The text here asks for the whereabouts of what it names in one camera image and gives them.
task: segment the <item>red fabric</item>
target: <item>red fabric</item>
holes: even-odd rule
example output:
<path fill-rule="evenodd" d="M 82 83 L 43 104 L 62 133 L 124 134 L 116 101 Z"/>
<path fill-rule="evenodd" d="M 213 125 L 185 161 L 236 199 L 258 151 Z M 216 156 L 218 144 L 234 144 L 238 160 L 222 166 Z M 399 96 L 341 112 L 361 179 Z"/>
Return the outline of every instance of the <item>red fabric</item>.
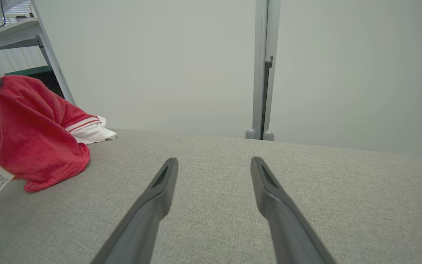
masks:
<path fill-rule="evenodd" d="M 0 165 L 25 179 L 36 192 L 83 171 L 89 149 L 65 130 L 88 115 L 40 81 L 2 77 L 0 87 Z"/>

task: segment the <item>gray fabric surface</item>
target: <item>gray fabric surface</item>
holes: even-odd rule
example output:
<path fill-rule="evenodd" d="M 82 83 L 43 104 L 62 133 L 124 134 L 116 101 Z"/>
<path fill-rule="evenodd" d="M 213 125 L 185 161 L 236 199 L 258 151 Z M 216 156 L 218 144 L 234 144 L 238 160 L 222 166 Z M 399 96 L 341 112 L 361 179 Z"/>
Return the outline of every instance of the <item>gray fabric surface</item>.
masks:
<path fill-rule="evenodd" d="M 163 162 L 179 160 L 152 263 L 273 263 L 250 158 L 262 157 L 339 264 L 422 263 L 422 157 L 115 130 L 85 172 L 0 193 L 0 263 L 88 263 Z"/>

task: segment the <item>white partition panel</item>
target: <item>white partition panel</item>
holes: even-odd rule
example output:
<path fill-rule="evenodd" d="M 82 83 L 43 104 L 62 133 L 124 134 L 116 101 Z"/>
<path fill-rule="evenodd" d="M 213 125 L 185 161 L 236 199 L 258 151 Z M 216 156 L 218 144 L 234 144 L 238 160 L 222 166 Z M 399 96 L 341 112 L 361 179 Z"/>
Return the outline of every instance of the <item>white partition panel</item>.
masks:
<path fill-rule="evenodd" d="M 422 0 L 281 1 L 269 130 L 422 155 Z"/>
<path fill-rule="evenodd" d="M 77 106 L 109 127 L 244 137 L 253 0 L 36 0 Z"/>

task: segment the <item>desk leg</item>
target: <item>desk leg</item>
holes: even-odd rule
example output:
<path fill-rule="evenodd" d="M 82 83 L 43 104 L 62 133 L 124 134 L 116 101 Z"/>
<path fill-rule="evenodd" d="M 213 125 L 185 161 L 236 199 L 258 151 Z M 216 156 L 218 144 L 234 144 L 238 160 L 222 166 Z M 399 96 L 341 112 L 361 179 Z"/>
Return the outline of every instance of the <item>desk leg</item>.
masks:
<path fill-rule="evenodd" d="M 45 59 L 48 58 L 47 63 L 52 66 L 53 72 L 55 73 L 56 80 L 58 81 L 58 84 L 60 85 L 60 88 L 63 92 L 63 95 L 65 99 L 76 105 L 74 102 L 74 98 L 71 94 L 71 91 L 69 90 L 69 87 L 67 85 L 67 82 L 63 76 L 63 72 L 60 68 L 60 65 L 58 64 L 58 61 L 56 60 L 55 53 L 53 52 L 52 45 L 50 42 L 47 41 L 43 33 L 40 33 L 40 40 L 42 41 L 42 45 L 44 47 L 45 52 L 42 51 L 42 53 L 45 56 Z"/>

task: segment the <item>red cloth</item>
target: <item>red cloth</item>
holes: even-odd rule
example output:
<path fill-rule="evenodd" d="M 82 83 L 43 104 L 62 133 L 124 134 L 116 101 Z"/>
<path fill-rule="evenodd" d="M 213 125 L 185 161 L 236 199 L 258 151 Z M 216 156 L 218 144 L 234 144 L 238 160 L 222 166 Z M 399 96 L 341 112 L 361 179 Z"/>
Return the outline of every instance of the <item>red cloth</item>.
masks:
<path fill-rule="evenodd" d="M 0 87 L 0 165 L 36 192 L 83 171 L 86 145 L 65 130 L 93 115 L 57 96 L 40 81 L 2 77 Z"/>

